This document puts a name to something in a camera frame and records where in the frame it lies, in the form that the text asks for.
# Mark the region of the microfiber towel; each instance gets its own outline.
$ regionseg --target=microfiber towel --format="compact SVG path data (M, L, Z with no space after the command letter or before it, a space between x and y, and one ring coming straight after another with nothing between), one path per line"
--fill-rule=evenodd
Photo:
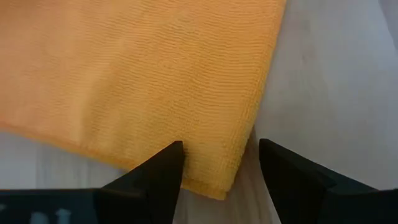
M182 187L223 199L284 4L2 0L0 128L126 170L182 140Z

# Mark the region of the black device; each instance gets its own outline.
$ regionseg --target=black device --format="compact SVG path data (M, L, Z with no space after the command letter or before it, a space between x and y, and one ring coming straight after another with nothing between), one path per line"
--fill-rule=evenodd
M261 170L282 224L398 223L398 190L377 190L268 139Z
M183 163L175 141L100 189L0 190L0 224L171 224Z

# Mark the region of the light wooden surface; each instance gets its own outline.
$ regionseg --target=light wooden surface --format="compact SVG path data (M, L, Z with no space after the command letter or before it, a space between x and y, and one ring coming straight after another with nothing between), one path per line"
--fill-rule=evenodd
M388 10L396 2L288 1L257 137L233 189L224 202L182 190L175 223L279 223L259 169L259 138L374 187L398 187L398 16ZM99 187L120 175L105 164L0 133L0 189Z

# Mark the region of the fabric texture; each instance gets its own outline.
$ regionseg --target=fabric texture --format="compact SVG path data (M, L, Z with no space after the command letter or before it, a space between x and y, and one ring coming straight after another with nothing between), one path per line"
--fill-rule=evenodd
M3 0L0 127L126 170L182 140L183 187L223 199L284 4Z

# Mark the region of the folded towel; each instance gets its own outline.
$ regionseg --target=folded towel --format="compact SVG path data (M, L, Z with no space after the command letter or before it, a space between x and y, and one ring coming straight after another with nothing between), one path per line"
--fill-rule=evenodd
M0 128L126 170L182 140L183 187L225 198L283 8L284 0L3 0Z

